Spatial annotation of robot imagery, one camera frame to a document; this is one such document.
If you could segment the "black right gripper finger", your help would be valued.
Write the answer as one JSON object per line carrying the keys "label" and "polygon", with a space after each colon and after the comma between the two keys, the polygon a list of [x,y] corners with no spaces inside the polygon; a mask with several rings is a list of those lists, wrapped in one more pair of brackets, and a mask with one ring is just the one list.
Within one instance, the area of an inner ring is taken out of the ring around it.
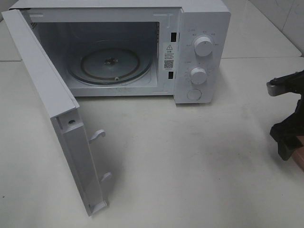
{"label": "black right gripper finger", "polygon": [[270,135],[277,142],[278,154],[284,161],[304,146],[298,139],[298,136],[304,135],[303,125],[277,123],[271,128]]}

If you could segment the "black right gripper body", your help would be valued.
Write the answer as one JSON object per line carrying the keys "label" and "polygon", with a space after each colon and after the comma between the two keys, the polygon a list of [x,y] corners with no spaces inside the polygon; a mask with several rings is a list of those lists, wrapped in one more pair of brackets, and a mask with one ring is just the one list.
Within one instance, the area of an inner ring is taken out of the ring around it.
{"label": "black right gripper body", "polygon": [[286,124],[304,125],[304,71],[272,79],[273,85],[284,85],[286,93],[300,94],[295,112],[285,119]]}

